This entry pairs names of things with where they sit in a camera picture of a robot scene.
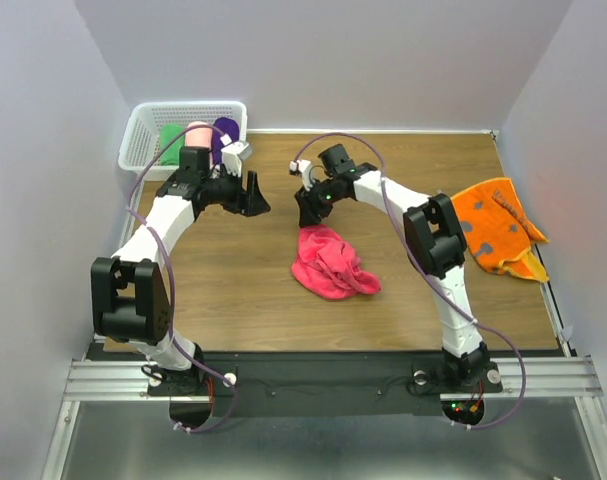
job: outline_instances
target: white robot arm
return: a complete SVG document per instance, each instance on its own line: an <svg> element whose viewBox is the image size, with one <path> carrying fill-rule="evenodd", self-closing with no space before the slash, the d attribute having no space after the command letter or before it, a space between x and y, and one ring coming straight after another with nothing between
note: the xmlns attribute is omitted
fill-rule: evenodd
<svg viewBox="0 0 607 480"><path fill-rule="evenodd" d="M299 204L299 226L317 225L332 211L332 205L343 198L370 204L386 212L381 191L381 172L369 164L356 165L342 145L335 145L319 158L327 179L315 178L307 160L290 163L290 174L301 176L303 186L295 194ZM386 193L392 215L403 225L407 243L423 272L445 297L471 315L465 290L465 237L451 201L446 195L429 197L389 179ZM438 225L432 232L431 224ZM443 327L443 350L446 361L459 379L469 380L489 362L487 347L476 326L433 292Z"/></svg>
<svg viewBox="0 0 607 480"><path fill-rule="evenodd" d="M148 228L154 229L169 253L179 237L211 204L251 217L268 212L256 172L248 172L243 188L243 162L251 155L247 142L222 150L222 164L210 168L210 151L183 147L179 168L156 193L152 210L130 240L110 258L97 258L91 268L92 315L96 333L136 347L159 367L183 371L192 362L176 347L202 361L198 345L170 325L170 303L161 270L164 258ZM134 286L134 294L125 289Z"/></svg>

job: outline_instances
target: gray wall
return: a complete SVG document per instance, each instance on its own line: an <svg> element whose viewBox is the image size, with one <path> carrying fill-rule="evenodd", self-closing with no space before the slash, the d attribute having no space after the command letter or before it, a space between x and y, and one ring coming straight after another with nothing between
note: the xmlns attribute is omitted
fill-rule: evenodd
<svg viewBox="0 0 607 480"><path fill-rule="evenodd" d="M75 0L129 105L250 128L499 127L570 0Z"/></svg>
<svg viewBox="0 0 607 480"><path fill-rule="evenodd" d="M545 233L563 319L594 355L607 409L607 0L576 0L499 136Z"/></svg>
<svg viewBox="0 0 607 480"><path fill-rule="evenodd" d="M89 266L115 244L128 109L71 1L0 0L0 480L40 478Z"/></svg>

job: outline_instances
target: purple object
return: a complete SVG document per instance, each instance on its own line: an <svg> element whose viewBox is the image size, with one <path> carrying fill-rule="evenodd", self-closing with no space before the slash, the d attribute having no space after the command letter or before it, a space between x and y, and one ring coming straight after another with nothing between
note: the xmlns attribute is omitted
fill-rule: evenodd
<svg viewBox="0 0 607 480"><path fill-rule="evenodd" d="M216 122L214 122L214 128L218 128L223 133L227 133L233 142L236 142L239 139L239 124L231 118L217 118ZM214 130L212 132L212 165L218 165L221 163L222 148L223 144L221 143L221 134Z"/></svg>

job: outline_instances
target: wooden table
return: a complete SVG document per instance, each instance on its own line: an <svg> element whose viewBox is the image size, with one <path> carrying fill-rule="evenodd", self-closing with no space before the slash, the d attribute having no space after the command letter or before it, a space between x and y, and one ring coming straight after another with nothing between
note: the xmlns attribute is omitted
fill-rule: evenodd
<svg viewBox="0 0 607 480"><path fill-rule="evenodd" d="M388 175L413 190L452 195L502 175L489 135L365 135L388 162ZM176 326L204 350L389 350L439 349L441 324L432 295L410 266L387 216L343 200L325 224L350 242L362 268L375 273L382 290L327 301L290 273L298 237L293 198L300 179L288 163L308 135L250 135L254 154L247 167L272 211L244 218L208 207L172 252L176 274ZM349 139L323 139L303 158L343 143L361 163L376 159ZM147 214L159 184L146 183L139 211ZM537 283L483 272L468 257L466 282L474 314L500 329L519 348L556 348ZM505 349L498 338L488 345ZM106 342L106 350L123 346Z"/></svg>

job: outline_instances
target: orange cloth with gray spots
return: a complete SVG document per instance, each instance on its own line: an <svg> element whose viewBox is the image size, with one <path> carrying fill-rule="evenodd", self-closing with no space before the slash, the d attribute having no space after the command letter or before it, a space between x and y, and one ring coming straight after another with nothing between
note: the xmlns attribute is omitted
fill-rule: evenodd
<svg viewBox="0 0 607 480"><path fill-rule="evenodd" d="M452 197L468 248L489 273L547 282L532 242L547 238L527 219L509 178L493 178Z"/></svg>

